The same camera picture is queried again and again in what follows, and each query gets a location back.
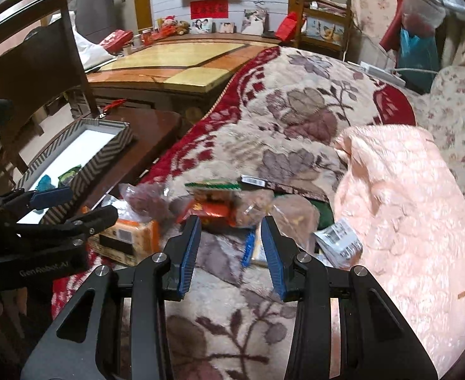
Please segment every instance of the wooden chair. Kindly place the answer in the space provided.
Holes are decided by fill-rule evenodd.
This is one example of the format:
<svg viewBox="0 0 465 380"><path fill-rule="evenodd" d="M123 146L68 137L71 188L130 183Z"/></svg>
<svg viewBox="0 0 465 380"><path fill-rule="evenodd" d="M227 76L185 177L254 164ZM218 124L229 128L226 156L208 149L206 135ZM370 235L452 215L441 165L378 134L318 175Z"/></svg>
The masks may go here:
<svg viewBox="0 0 465 380"><path fill-rule="evenodd" d="M12 118L0 131L7 158L21 173L28 169L16 136L32 115L64 91L80 86L92 117L99 114L74 41L67 0L35 0L0 22L0 43L55 12L61 18L0 56L0 98L13 101Z"/></svg>
<svg viewBox="0 0 465 380"><path fill-rule="evenodd" d="M345 56L345 52L347 51L348 38L350 35L350 27L352 24L352 9L351 9L352 0L347 0L345 17L336 15L330 12L326 12L326 11L320 11L320 10L314 10L314 9L312 10L311 8L309 8L310 3L312 1L318 1L318 0L301 0L302 3L299 4L298 22L296 25L296 36L295 36L295 43L294 43L295 47L299 48L299 45L301 44L301 42L316 45L318 47L323 47L327 50L330 50L331 52L335 52L337 54L337 57L340 60L342 60ZM340 7L333 3L327 3L327 4L335 8L339 8L341 10L343 9L343 7ZM341 44L340 45L333 44L329 41L319 40L314 37L303 35L301 33L301 27L303 26L303 21L304 21L303 15L306 15L307 23L308 23L309 18L318 18L320 20L324 20L332 24L343 26L344 32L343 32L343 38L341 40Z"/></svg>

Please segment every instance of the red banner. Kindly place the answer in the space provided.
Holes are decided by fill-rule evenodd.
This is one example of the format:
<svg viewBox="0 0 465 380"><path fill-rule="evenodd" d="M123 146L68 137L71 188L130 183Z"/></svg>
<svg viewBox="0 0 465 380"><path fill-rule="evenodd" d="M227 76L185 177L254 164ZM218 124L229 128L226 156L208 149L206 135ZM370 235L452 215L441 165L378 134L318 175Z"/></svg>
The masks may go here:
<svg viewBox="0 0 465 380"><path fill-rule="evenodd" d="M200 0L190 3L192 20L196 18L229 18L228 0Z"/></svg>

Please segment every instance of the pink satin quilt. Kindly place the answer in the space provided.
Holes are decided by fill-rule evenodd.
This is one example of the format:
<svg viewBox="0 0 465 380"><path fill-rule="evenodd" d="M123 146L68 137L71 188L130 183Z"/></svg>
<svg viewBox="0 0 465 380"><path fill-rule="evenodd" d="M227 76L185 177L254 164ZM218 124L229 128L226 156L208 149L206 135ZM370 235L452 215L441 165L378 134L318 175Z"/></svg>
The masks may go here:
<svg viewBox="0 0 465 380"><path fill-rule="evenodd" d="M368 268L442 376L465 349L465 199L433 137L406 125L336 139L348 171L335 195Z"/></svg>

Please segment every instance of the metal screw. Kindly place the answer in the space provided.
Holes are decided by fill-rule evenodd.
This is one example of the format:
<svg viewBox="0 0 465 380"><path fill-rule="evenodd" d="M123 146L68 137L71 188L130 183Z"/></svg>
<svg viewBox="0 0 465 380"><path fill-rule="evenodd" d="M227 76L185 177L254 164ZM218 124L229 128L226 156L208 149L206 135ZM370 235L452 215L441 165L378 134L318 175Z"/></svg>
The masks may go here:
<svg viewBox="0 0 465 380"><path fill-rule="evenodd" d="M357 267L354 267L354 273L356 273L360 277L364 277L365 275L368 274L368 271L366 267L358 265Z"/></svg>
<svg viewBox="0 0 465 380"><path fill-rule="evenodd" d="M109 273L110 268L106 265L100 265L95 269L95 274L98 275L99 277L105 276L107 273Z"/></svg>
<svg viewBox="0 0 465 380"><path fill-rule="evenodd" d="M299 263L310 263L311 256L308 253L301 252L296 256L296 259Z"/></svg>
<svg viewBox="0 0 465 380"><path fill-rule="evenodd" d="M163 261L166 261L167 259L167 254L165 253L155 253L151 256L151 259L155 262L155 263L162 263Z"/></svg>

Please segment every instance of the floral bedsheet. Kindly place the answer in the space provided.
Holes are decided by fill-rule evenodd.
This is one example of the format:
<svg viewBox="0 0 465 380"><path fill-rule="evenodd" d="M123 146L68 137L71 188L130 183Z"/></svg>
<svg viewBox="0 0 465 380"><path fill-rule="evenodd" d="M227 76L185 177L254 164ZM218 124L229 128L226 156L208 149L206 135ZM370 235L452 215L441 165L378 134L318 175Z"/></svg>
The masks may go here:
<svg viewBox="0 0 465 380"><path fill-rule="evenodd" d="M427 114L424 100L412 98L420 105L420 120ZM246 174L318 188L333 201L346 171L331 146L333 139L350 125L388 123L416 123L406 95L397 88L338 60L293 48L268 48L236 73L209 114L144 181L166 182L176 198L186 194L188 181ZM173 228L165 237L176 233ZM185 301L166 303L179 380L284 378L296 305L279 302L267 269L241 266L245 237L241 230L226 235L203 232ZM91 260L102 261L94 254ZM55 283L53 315L86 276ZM125 313L125 330L128 321ZM338 366L333 360L331 372ZM128 369L128 360L123 369Z"/></svg>

